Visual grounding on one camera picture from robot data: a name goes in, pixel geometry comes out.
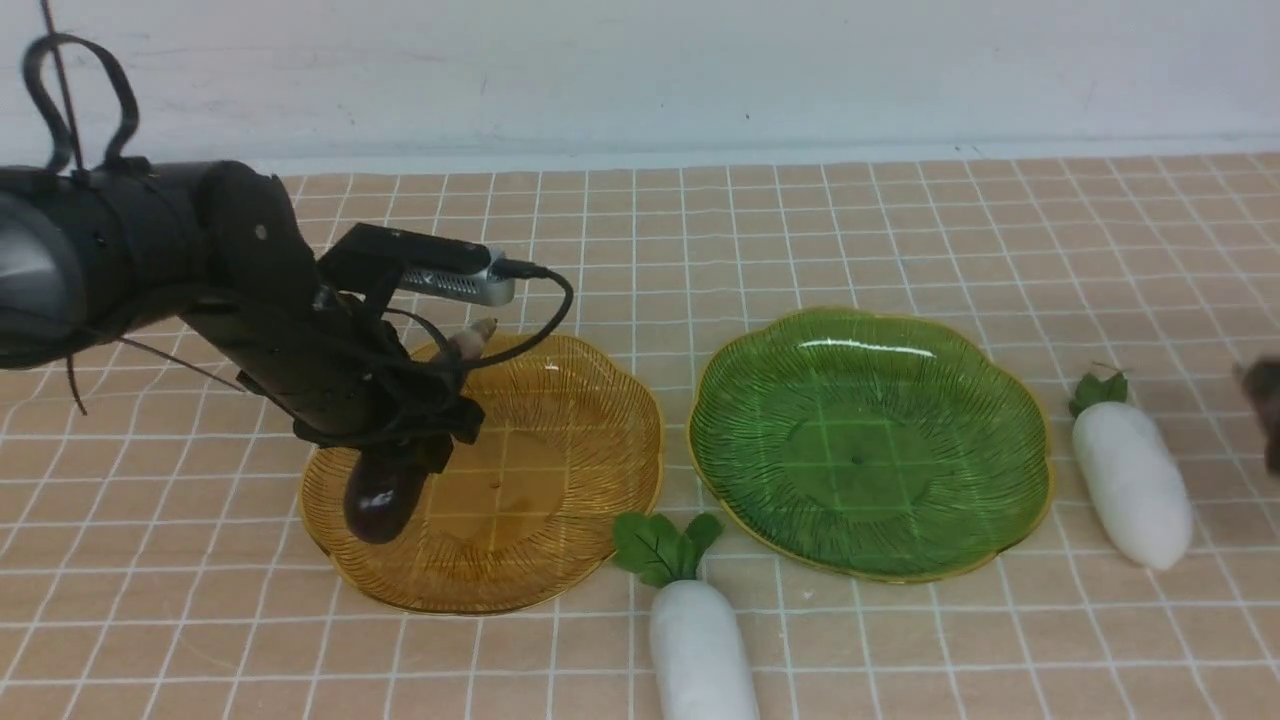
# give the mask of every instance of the daikon radish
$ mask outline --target daikon radish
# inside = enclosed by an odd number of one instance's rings
[[[1178,462],[1160,429],[1125,401],[1124,373],[1084,375],[1070,402],[1071,445],[1107,537],[1152,570],[1174,566],[1192,542],[1194,516]]]
[[[714,515],[685,532],[662,515],[620,515],[614,565],[658,588],[649,619],[649,652],[664,720],[759,720],[751,665],[733,607],[698,579],[698,564],[723,532]]]

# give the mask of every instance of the cable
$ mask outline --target cable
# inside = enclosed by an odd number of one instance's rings
[[[449,340],[444,337],[444,333],[440,332],[440,328],[436,328],[426,318],[417,315],[415,313],[410,313],[408,310],[401,310],[399,307],[388,307],[383,310],[383,313],[390,313],[392,315],[403,315],[404,318],[413,320],[413,324],[422,328],[426,332],[426,334],[431,336],[431,341],[434,341],[436,347],[440,348],[440,352],[444,352],[445,355],[451,355],[454,357],[457,356],[457,354],[453,352],[453,348],[449,345]]]
[[[536,333],[521,342],[515,347],[508,347],[502,352],[495,352],[488,357],[481,357],[479,360],[466,360],[462,363],[454,363],[453,368],[457,370],[476,370],[479,368],[489,368],[499,363],[506,363],[513,357],[518,357],[525,352],[532,350],[538,343],[547,340],[556,328],[559,327],[564,318],[568,315],[570,307],[573,306],[573,286],[564,279],[564,275],[552,270],[550,268],[543,268],[541,265],[535,265],[532,263],[526,263],[524,260],[511,260],[503,258],[494,263],[494,273],[500,275],[516,278],[516,279],[548,279],[554,282],[564,291],[564,300],[561,301],[559,309],[552,315],[552,319],[547,322]]]

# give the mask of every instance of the green leaf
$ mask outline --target green leaf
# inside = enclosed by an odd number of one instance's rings
[[[1129,400],[1129,380],[1124,377],[1124,373],[1116,373],[1107,378],[1107,382],[1102,383],[1102,389],[1107,402],[1124,402]]]
[[[712,543],[714,543],[723,532],[724,524],[719,521],[719,518],[712,515],[710,512],[703,512],[689,521],[689,527],[685,528],[685,534],[694,542],[694,550],[698,551],[698,560],[694,562],[695,565],[701,561],[703,555],[710,550]]]
[[[680,541],[676,543],[676,557],[680,561],[680,579],[696,580],[698,560],[701,555],[698,552],[698,547],[694,546],[692,538],[687,534],[680,536]]]
[[[1079,418],[1091,406],[1100,402],[1125,402],[1129,398],[1129,380],[1124,373],[1116,372],[1106,380],[1093,373],[1085,373],[1075,386],[1075,396],[1068,402],[1071,418]]]
[[[613,520],[613,544],[617,548],[613,564],[657,588],[685,579],[687,561],[681,557],[682,537],[663,515],[618,515]]]

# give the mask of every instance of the green glass plate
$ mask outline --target green glass plate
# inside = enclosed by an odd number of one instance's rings
[[[756,539],[882,582],[974,570],[1030,534],[1053,496],[1032,393],[918,318],[801,310],[728,343],[703,372],[689,445]]]

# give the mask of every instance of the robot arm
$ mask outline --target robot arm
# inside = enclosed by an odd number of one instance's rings
[[[72,150],[79,155],[74,124],[40,69],[65,44],[104,64],[123,119],[99,168],[64,176]],[[366,542],[398,537],[426,475],[445,468],[454,441],[479,433],[484,413],[461,396],[466,372],[550,334],[572,302],[563,277],[481,245],[370,224],[317,260],[279,178],[236,161],[123,156],[137,104],[102,47],[50,33],[23,68],[55,147],[45,168],[0,168],[0,368],[69,359],[180,318],[241,369],[241,384],[293,418],[297,437],[360,451],[347,524]],[[502,305],[516,279],[531,278],[562,286],[559,311],[529,341],[481,360],[413,361],[383,319],[396,290]]]

